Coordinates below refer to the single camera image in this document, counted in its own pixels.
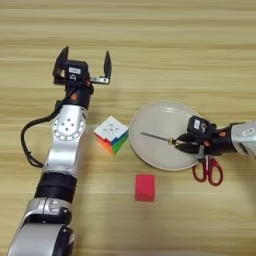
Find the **red cube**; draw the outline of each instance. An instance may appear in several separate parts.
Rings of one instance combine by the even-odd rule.
[[[153,202],[155,199],[155,176],[137,174],[135,181],[135,200]]]

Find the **black wire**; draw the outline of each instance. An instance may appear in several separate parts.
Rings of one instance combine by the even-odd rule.
[[[71,97],[71,95],[77,90],[77,87],[74,87],[73,90],[71,90],[66,96],[65,98],[60,102],[60,104],[56,107],[56,109],[49,115],[46,117],[42,117],[42,118],[38,118],[35,120],[30,121],[29,123],[27,123],[24,128],[21,131],[21,146],[22,149],[24,151],[24,154],[28,160],[28,162],[34,166],[34,167],[38,167],[38,168],[42,168],[44,165],[43,163],[41,163],[40,161],[38,161],[37,159],[35,159],[32,155],[31,155],[31,151],[28,150],[26,142],[25,142],[25,133],[26,131],[31,128],[32,126],[35,126],[37,124],[42,124],[42,123],[46,123],[46,122],[50,122],[53,118],[55,118],[61,107],[63,106],[63,104],[65,104],[67,102],[67,100]]]

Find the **round plate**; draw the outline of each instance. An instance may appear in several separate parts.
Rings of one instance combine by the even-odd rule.
[[[176,139],[187,132],[188,120],[199,114],[179,102],[160,101],[141,108],[132,118],[129,138],[136,154],[148,164],[168,171],[188,169],[197,163],[196,155],[186,154],[166,141],[142,135],[150,133]]]

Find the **wood grain surface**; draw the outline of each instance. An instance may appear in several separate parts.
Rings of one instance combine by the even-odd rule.
[[[53,85],[66,45],[110,86],[89,109],[83,168],[74,201],[75,255],[256,255],[256,162],[224,155],[220,187],[191,170],[169,173],[142,162],[127,141],[109,155],[92,134],[110,114],[129,124],[155,100],[187,104],[219,125],[256,119],[256,2],[253,0],[0,1],[0,255],[6,255],[40,170],[29,166],[20,131],[64,96]],[[45,159],[50,124],[29,132]],[[136,173],[156,176],[154,203],[134,201]]]

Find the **orange label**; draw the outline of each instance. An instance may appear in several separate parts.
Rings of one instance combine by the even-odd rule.
[[[71,95],[71,100],[77,100],[77,94],[76,93],[73,93]]]

